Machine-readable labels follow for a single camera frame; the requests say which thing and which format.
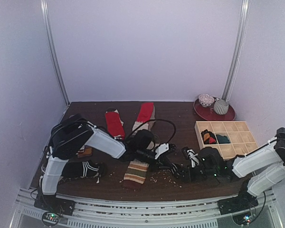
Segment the black white striped sock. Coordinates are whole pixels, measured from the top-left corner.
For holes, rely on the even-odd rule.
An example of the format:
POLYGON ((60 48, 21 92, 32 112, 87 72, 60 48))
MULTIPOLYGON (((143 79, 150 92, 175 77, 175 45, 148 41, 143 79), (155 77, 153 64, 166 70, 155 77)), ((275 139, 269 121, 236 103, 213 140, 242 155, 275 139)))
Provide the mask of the black white striped sock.
POLYGON ((171 172, 173 176, 177 179, 186 179, 187 178, 187 168, 180 166, 179 164, 171 164, 171 172))

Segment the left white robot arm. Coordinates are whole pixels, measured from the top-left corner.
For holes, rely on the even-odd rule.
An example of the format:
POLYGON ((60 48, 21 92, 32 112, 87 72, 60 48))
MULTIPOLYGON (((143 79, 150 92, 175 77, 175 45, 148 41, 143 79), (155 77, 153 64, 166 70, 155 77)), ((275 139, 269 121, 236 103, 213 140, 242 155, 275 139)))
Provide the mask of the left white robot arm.
POLYGON ((70 163, 78 155, 97 149, 110 157, 129 162, 123 176, 126 188, 137 189, 143 185, 148 169, 155 165, 158 169, 169 170, 172 174, 179 171, 177 164, 172 163, 167 154, 175 151, 170 142, 157 144, 150 127, 157 119, 137 119, 128 136, 105 130, 74 115, 51 131, 47 146, 47 164, 40 177, 40 203, 49 211, 59 206, 56 197, 57 186, 62 180, 101 177, 104 173, 102 164, 90 161, 70 163))

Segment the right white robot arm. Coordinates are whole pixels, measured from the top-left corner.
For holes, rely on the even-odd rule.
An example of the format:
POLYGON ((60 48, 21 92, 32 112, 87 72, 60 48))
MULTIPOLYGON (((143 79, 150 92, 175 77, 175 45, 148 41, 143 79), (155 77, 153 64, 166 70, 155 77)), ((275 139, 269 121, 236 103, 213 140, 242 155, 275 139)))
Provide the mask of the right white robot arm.
POLYGON ((234 199, 237 209, 245 209, 252 197, 260 195, 263 191, 285 179, 285 128, 277 129, 276 135, 263 146, 247 155, 236 155, 229 160, 223 160, 217 149, 205 147, 195 153, 188 147, 182 149, 184 157, 191 164, 179 166, 172 164, 171 172, 183 182, 192 182, 196 178, 222 176, 233 180, 244 178, 259 169, 261 173, 243 182, 239 196, 234 199))

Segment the beige striped maroon sock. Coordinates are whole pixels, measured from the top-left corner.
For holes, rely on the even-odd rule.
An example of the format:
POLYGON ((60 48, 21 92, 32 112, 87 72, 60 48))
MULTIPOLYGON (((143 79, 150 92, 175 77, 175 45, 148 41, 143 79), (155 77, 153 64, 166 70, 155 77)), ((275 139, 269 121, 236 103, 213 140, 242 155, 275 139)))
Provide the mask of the beige striped maroon sock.
POLYGON ((159 145, 159 139, 153 133, 147 130, 138 131, 134 136, 131 136, 128 141, 129 149, 132 154, 140 152, 138 158, 133 158, 123 177, 123 187, 127 189, 139 190, 144 184, 149 163, 144 162, 142 152, 149 154, 149 150, 153 150, 159 145))

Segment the black argyle rolled sock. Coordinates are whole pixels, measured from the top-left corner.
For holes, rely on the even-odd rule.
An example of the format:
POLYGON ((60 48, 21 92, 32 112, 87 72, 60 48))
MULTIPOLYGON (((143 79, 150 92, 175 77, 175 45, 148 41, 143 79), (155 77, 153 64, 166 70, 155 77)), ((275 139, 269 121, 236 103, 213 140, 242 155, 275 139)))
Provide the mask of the black argyle rolled sock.
POLYGON ((201 137, 205 145, 217 143, 215 134, 207 129, 201 132, 201 137))

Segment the teal rolled sock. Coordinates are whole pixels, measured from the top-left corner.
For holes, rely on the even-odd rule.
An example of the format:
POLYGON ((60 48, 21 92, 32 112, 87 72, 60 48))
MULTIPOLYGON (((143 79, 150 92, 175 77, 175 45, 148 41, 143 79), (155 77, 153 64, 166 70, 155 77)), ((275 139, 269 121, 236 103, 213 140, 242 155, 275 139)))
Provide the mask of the teal rolled sock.
POLYGON ((230 139, 226 135, 216 134, 218 144, 230 144, 230 139))

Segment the red beige sock centre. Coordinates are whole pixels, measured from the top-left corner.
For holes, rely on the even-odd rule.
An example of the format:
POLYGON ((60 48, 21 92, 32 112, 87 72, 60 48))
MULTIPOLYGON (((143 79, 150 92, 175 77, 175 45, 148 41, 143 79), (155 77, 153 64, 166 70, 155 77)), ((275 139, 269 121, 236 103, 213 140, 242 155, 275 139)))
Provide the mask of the red beige sock centre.
MULTIPOLYGON (((134 131, 139 125, 143 124, 144 122, 155 119, 155 106, 152 102, 147 102, 141 104, 141 108, 139 111, 139 114, 137 116, 136 121, 134 122, 134 125, 132 127, 132 131, 134 131)), ((147 122, 144 125, 142 125, 140 128, 138 128, 134 134, 136 134, 139 130, 148 130, 151 131, 152 127, 154 125, 154 122, 147 122)))

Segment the wooden compartment box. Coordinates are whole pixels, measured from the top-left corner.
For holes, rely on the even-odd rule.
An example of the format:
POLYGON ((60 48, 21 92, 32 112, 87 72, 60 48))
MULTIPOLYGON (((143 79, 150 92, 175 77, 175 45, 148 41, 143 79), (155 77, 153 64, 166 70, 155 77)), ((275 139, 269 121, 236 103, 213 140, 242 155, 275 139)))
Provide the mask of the wooden compartment box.
POLYGON ((195 131, 199 148, 215 148, 224 160, 247 155, 258 148, 244 121, 197 121, 195 131))

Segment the red sock centre left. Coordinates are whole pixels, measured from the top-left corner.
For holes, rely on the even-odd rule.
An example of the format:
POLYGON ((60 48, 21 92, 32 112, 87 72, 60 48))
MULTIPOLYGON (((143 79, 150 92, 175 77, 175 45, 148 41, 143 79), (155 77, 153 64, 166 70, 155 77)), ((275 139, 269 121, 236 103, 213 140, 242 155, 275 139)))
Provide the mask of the red sock centre left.
POLYGON ((115 138, 123 140, 125 132, 123 122, 120 118, 119 112, 115 108, 109 108, 105 112, 106 126, 108 132, 115 138))

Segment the red round plate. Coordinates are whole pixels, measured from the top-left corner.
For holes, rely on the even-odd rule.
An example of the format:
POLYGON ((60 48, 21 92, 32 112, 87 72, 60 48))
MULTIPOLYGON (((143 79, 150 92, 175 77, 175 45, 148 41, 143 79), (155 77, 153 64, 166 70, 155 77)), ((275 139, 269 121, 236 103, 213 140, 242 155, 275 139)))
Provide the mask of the red round plate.
POLYGON ((196 99, 193 103, 195 113, 205 121, 234 121, 236 112, 231 105, 229 105, 228 112, 225 115, 219 115, 214 111, 214 104, 209 107, 203 107, 199 100, 196 99))

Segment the grey striped cup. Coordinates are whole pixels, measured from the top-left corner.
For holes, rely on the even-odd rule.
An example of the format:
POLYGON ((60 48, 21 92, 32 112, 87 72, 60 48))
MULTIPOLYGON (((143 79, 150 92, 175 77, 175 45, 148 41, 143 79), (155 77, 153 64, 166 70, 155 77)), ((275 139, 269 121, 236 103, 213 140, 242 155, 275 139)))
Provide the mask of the grey striped cup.
POLYGON ((218 115, 225 115, 228 112, 229 104, 223 99, 217 99, 214 103, 213 110, 218 115))

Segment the white patterned bowl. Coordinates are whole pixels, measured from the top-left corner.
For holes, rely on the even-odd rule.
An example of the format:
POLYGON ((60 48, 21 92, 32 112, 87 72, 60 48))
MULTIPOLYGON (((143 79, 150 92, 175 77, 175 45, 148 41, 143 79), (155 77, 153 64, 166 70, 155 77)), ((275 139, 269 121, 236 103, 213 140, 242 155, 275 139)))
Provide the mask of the white patterned bowl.
POLYGON ((198 100, 203 107, 210 107, 215 102, 215 98, 209 94, 200 94, 198 100))

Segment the red purple sock far left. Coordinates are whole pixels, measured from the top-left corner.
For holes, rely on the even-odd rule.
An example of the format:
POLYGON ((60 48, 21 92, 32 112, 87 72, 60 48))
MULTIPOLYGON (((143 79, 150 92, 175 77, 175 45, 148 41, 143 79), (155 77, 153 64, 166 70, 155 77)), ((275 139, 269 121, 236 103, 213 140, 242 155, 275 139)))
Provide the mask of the red purple sock far left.
POLYGON ((77 152, 77 158, 89 157, 92 156, 92 154, 93 154, 93 148, 85 145, 77 152))

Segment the black sock three white stripes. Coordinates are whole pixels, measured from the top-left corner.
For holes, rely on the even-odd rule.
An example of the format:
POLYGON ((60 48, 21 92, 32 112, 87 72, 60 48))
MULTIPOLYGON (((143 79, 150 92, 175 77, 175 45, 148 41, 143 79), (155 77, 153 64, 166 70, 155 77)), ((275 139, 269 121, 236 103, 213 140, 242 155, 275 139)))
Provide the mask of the black sock three white stripes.
POLYGON ((105 175, 107 165, 104 163, 93 163, 91 160, 67 163, 62 171, 63 178, 95 178, 105 175))

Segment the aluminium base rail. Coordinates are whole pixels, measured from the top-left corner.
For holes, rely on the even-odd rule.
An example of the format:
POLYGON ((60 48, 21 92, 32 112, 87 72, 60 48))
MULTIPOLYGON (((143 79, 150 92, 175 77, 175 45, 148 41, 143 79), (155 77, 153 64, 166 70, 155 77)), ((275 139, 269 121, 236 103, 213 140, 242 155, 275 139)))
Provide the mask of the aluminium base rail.
MULTIPOLYGON (((33 189, 18 192, 9 228, 46 228, 44 210, 34 207, 33 189)), ((243 210, 221 214, 217 202, 227 197, 208 199, 130 202, 90 199, 58 194, 75 201, 72 216, 63 215, 54 228, 242 228, 234 218, 243 210)), ((266 191, 266 204, 259 217, 243 228, 285 228, 272 190, 266 191)))

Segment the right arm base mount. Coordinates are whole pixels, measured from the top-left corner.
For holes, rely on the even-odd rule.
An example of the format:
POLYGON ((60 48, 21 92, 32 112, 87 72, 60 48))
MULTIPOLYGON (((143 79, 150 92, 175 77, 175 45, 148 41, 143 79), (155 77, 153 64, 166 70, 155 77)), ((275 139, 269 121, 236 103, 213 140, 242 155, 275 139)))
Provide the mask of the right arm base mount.
POLYGON ((236 197, 218 201, 220 214, 233 214, 231 218, 239 226, 247 226, 253 221, 252 209, 256 209, 256 206, 258 206, 257 198, 246 192, 239 193, 236 197))

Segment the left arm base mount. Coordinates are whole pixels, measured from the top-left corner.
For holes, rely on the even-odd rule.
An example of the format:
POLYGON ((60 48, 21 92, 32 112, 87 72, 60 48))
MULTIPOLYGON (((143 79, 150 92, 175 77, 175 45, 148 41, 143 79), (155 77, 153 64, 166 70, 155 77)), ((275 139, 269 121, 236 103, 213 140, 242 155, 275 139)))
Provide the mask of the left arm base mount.
POLYGON ((41 215, 42 223, 47 227, 53 227, 56 226, 65 215, 73 215, 75 202, 69 199, 57 198, 56 195, 43 195, 42 193, 38 193, 35 198, 34 207, 44 210, 41 215))

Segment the right aluminium corner post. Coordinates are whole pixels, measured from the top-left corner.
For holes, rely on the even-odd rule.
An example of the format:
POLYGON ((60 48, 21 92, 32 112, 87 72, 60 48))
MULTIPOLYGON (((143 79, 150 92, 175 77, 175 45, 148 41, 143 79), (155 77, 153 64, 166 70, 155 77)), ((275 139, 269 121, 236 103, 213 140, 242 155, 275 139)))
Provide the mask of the right aluminium corner post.
POLYGON ((231 99, 231 94, 233 91, 233 87, 238 72, 240 53, 244 45, 244 40, 246 36, 249 6, 250 6, 249 0, 242 0, 234 52, 231 59, 228 77, 222 95, 222 99, 227 102, 229 102, 231 99))

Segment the aluminium corner post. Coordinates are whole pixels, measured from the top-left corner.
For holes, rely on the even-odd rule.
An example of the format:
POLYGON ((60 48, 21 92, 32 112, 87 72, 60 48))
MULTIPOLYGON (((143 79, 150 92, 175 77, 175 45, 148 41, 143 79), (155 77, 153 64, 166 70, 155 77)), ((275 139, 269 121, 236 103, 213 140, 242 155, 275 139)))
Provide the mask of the aluminium corner post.
POLYGON ((47 41, 48 41, 51 61, 52 61, 55 76, 58 82, 58 87, 60 89, 60 92, 62 94, 62 97, 64 99, 66 106, 69 106, 70 101, 67 95, 66 87, 65 87, 65 84, 62 78, 62 74, 61 74, 61 70, 60 70, 60 66, 59 66, 59 62, 57 58, 57 52, 55 48, 55 43, 54 43, 54 38, 53 38, 53 33, 52 33, 52 28, 51 28, 51 23, 50 23, 50 16, 49 16, 49 11, 48 11, 48 1, 41 0, 40 5, 41 5, 41 12, 43 16, 44 25, 45 25, 45 30, 47 34, 47 41))
POLYGON ((234 52, 231 59, 228 77, 222 95, 222 99, 227 102, 229 102, 231 99, 231 94, 233 91, 233 87, 238 72, 240 53, 244 45, 244 40, 246 36, 249 6, 250 6, 249 0, 242 0, 234 52))

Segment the left aluminium corner post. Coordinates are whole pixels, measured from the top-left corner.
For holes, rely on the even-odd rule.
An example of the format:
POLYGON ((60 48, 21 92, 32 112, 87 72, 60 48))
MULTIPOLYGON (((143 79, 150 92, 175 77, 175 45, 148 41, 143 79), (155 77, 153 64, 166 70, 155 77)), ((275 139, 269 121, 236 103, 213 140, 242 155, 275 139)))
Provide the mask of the left aluminium corner post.
POLYGON ((49 11, 48 11, 48 1, 41 0, 40 5, 41 5, 41 12, 43 16, 44 25, 45 25, 45 30, 47 34, 47 41, 48 41, 51 61, 52 61, 55 76, 58 82, 58 87, 60 89, 60 92, 62 94, 62 97, 64 99, 66 106, 69 106, 70 101, 67 95, 66 87, 65 87, 65 84, 62 78, 62 74, 61 74, 61 70, 60 70, 60 66, 59 66, 59 62, 57 58, 57 52, 55 48, 55 43, 54 43, 54 38, 53 38, 53 33, 52 33, 52 28, 51 28, 51 23, 50 23, 50 16, 49 16, 49 11))

